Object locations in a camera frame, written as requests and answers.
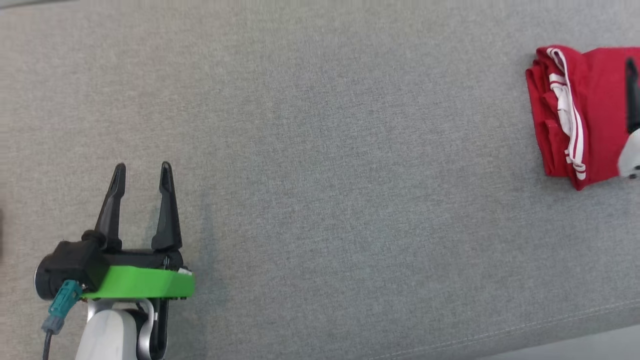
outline gray fabric surface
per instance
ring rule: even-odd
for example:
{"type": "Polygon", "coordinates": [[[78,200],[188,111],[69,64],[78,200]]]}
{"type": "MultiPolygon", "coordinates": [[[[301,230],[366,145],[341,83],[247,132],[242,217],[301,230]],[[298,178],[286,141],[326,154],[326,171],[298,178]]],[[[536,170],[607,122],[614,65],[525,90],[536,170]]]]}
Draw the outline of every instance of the gray fabric surface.
{"type": "Polygon", "coordinates": [[[637,360],[640,354],[638,339],[640,339],[640,325],[635,325],[482,357],[478,360],[637,360]]]}
{"type": "MultiPolygon", "coordinates": [[[[535,48],[638,45],[640,3],[41,4],[0,12],[3,359],[33,271],[155,232],[173,165],[192,299],[168,359],[471,359],[640,323],[640,183],[543,174],[535,48]]],[[[52,342],[73,358],[84,306],[52,342]]]]}

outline teal cable connector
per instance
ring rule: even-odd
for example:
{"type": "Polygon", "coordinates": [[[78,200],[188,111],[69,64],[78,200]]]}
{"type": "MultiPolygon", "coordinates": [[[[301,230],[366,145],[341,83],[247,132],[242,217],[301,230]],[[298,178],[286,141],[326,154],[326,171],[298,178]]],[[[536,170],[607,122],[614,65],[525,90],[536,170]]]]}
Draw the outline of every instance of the teal cable connector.
{"type": "Polygon", "coordinates": [[[49,306],[49,317],[42,324],[42,330],[53,335],[58,335],[63,325],[65,317],[69,314],[69,310],[80,300],[82,296],[82,287],[74,280],[66,280],[58,294],[53,299],[53,303],[49,306]]]}

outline black cable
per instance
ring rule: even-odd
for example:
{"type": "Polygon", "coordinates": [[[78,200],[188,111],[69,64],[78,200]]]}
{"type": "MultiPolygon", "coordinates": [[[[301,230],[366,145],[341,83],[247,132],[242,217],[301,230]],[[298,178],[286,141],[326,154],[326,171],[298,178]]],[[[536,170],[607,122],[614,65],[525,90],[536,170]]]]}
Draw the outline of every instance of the black cable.
{"type": "Polygon", "coordinates": [[[49,360],[49,348],[51,347],[52,330],[47,330],[47,334],[44,337],[44,349],[42,349],[42,360],[49,360]]]}

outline white stripe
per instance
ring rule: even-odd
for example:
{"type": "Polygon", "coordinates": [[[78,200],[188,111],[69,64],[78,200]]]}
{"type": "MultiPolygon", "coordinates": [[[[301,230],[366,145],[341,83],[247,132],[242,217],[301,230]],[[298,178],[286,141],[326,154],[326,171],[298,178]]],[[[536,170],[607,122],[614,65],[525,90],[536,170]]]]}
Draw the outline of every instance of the white stripe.
{"type": "Polygon", "coordinates": [[[559,75],[559,74],[550,74],[549,75],[549,82],[553,82],[553,81],[557,81],[559,83],[566,83],[566,79],[564,78],[564,76],[559,75]]]}
{"type": "Polygon", "coordinates": [[[569,136],[569,139],[570,139],[569,149],[567,149],[564,153],[565,154],[568,153],[569,158],[573,162],[573,168],[576,170],[576,176],[578,177],[578,179],[584,180],[586,178],[586,167],[584,166],[584,164],[582,164],[582,157],[584,156],[584,130],[582,128],[582,117],[580,116],[580,113],[578,112],[578,109],[575,107],[575,103],[573,102],[571,83],[568,77],[568,73],[569,73],[568,64],[567,64],[566,58],[564,57],[564,54],[560,49],[549,48],[547,49],[547,54],[549,55],[550,58],[553,59],[556,65],[564,72],[566,76],[564,80],[566,81],[566,86],[569,90],[568,97],[569,97],[569,103],[571,104],[571,106],[570,106],[570,109],[568,109],[569,110],[568,113],[571,116],[572,126],[571,126],[571,134],[569,136]]]}

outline folded red shirt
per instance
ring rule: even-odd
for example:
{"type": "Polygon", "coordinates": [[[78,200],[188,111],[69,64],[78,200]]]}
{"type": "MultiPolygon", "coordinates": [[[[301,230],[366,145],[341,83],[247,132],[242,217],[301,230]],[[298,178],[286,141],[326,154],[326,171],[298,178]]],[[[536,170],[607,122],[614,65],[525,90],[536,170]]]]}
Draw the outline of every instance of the folded red shirt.
{"type": "Polygon", "coordinates": [[[630,141],[625,64],[640,64],[640,47],[581,54],[552,45],[536,55],[526,77],[547,175],[569,177],[578,190],[626,175],[618,167],[630,141]]]}

